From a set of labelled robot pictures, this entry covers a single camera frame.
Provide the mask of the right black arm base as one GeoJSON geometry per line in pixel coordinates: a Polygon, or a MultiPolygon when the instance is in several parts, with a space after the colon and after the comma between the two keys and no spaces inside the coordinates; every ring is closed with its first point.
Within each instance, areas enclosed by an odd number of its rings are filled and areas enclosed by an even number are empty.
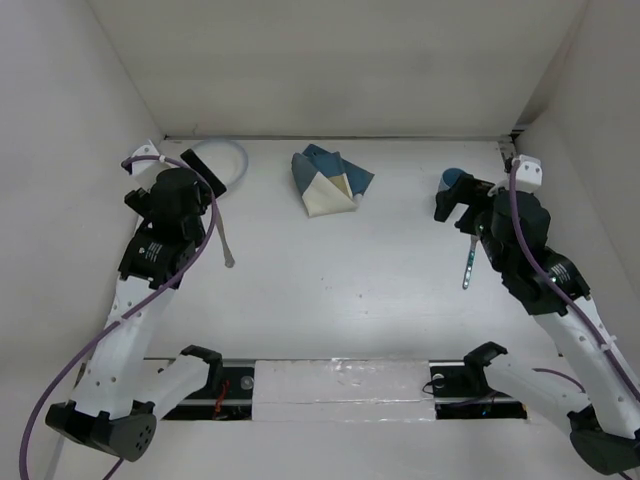
{"type": "Polygon", "coordinates": [[[526,420],[526,407],[517,400],[482,386],[463,365],[430,367],[422,393],[434,400],[437,420],[526,420]]]}

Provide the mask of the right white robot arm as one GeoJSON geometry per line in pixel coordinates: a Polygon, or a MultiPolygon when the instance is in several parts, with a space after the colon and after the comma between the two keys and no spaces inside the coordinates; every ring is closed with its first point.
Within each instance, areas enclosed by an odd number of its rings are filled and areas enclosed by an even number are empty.
{"type": "Polygon", "coordinates": [[[473,393],[504,393],[553,423],[578,456],[601,475],[639,469],[639,380],[599,320],[576,266],[547,246],[549,212],[531,193],[500,189],[462,174],[436,195],[434,218],[466,210],[456,228],[477,236],[502,284],[553,340],[582,391],[563,388],[513,354],[486,342],[463,358],[462,381],[473,393]]]}

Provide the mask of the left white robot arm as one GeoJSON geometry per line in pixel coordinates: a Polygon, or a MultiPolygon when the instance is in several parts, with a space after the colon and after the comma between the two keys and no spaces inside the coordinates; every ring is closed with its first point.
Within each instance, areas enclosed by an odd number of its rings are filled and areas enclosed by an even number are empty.
{"type": "Polygon", "coordinates": [[[193,393],[222,387],[220,353],[189,345],[153,378],[139,377],[150,341],[186,272],[218,225],[225,185],[192,150],[178,160],[159,155],[126,159],[129,174],[152,184],[129,192],[125,204],[141,219],[118,267],[105,330],[71,398],[49,407],[45,423],[90,449],[135,462],[149,448],[158,422],[193,393]]]}

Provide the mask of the blue beige cloth placemat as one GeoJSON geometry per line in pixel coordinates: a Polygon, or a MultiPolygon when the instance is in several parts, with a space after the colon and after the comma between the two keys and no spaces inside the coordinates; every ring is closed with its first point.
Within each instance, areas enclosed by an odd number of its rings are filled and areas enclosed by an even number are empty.
{"type": "Polygon", "coordinates": [[[315,144],[293,155],[291,173],[309,218],[355,212],[375,177],[315,144]]]}

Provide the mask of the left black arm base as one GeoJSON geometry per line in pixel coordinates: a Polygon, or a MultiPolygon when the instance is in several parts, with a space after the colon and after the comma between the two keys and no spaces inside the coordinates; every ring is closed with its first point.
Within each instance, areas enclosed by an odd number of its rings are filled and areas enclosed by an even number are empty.
{"type": "Polygon", "coordinates": [[[245,421],[252,419],[255,365],[231,363],[213,389],[189,395],[163,419],[167,421],[245,421]]]}

